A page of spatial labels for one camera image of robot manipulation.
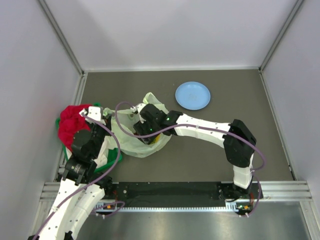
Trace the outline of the yellow orange fruit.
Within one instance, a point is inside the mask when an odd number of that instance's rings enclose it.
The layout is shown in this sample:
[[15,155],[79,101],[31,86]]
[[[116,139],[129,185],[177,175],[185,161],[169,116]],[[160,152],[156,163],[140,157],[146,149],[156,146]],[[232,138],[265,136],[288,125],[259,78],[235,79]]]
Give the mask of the yellow orange fruit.
[[161,138],[161,135],[159,134],[155,139],[154,139],[154,143],[157,143],[159,141],[159,139]]

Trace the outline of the light green plastic bag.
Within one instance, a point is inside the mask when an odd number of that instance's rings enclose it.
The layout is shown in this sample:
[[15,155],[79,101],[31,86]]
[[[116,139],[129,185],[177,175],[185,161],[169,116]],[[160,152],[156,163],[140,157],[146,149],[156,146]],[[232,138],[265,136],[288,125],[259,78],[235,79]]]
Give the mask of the light green plastic bag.
[[[169,113],[165,105],[160,102],[152,92],[148,92],[144,96],[142,104],[153,104],[158,109],[164,111],[166,114]],[[114,114],[114,112],[115,110],[112,110],[108,107],[104,108],[103,110],[104,114]],[[126,132],[130,134],[135,133],[133,125],[139,121],[139,117],[137,116],[137,114],[133,114],[131,109],[127,108],[124,110],[118,110],[117,117],[120,125],[123,129],[125,129]],[[153,142],[151,144],[144,144],[140,140],[140,138],[132,137],[125,134],[118,126],[116,118],[114,116],[112,116],[111,118],[111,131],[115,134],[119,141],[120,150],[124,154],[136,158],[145,158],[156,153],[157,151],[160,151],[172,138],[172,136],[167,136],[161,133],[161,137],[157,143]],[[109,137],[109,142],[114,147],[117,147],[117,144],[113,137]]]

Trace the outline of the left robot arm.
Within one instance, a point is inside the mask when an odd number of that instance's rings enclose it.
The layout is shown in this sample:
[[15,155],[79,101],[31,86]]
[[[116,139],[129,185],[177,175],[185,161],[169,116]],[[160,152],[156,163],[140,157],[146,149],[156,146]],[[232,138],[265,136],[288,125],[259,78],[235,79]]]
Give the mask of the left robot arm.
[[110,178],[90,184],[100,175],[96,168],[108,161],[105,139],[110,127],[111,116],[103,115],[100,106],[89,106],[79,112],[89,129],[78,130],[71,144],[71,156],[66,162],[59,190],[44,227],[39,233],[29,236],[30,240],[75,240],[102,198],[109,198],[114,191]]

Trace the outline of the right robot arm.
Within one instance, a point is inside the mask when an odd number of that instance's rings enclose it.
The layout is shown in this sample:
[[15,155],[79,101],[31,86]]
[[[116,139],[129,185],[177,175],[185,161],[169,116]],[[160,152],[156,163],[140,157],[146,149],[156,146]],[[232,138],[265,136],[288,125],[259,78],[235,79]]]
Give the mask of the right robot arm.
[[256,138],[241,120],[211,122],[180,111],[165,113],[151,103],[140,103],[131,110],[138,116],[138,121],[133,125],[135,135],[147,145],[163,134],[200,139],[223,148],[234,173],[232,192],[226,197],[245,198],[251,193]]

